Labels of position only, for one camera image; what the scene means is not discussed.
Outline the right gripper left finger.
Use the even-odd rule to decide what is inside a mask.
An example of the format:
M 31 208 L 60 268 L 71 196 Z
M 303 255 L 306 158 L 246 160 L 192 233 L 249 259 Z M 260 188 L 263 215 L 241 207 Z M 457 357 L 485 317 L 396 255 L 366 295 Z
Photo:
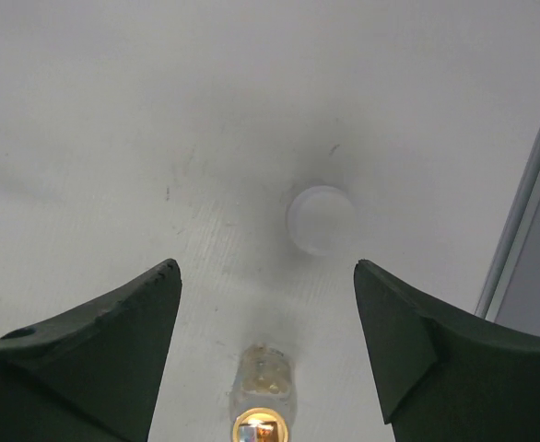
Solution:
M 0 441 L 146 441 L 181 292 L 167 259 L 0 337 Z

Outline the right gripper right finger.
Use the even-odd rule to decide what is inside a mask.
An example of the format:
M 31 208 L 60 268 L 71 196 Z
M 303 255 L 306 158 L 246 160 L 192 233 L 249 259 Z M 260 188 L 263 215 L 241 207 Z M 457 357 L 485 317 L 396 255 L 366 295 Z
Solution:
M 540 337 L 423 293 L 368 260 L 354 287 L 397 441 L 540 441 Z

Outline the white bottle cap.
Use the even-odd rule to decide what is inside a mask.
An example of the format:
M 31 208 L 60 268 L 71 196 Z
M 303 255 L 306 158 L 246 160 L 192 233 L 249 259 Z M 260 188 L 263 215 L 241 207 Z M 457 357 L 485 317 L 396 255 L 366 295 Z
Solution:
M 286 225 L 299 250 L 311 256 L 329 256 L 354 242 L 356 209 L 340 189 L 312 186 L 293 199 L 286 212 Z

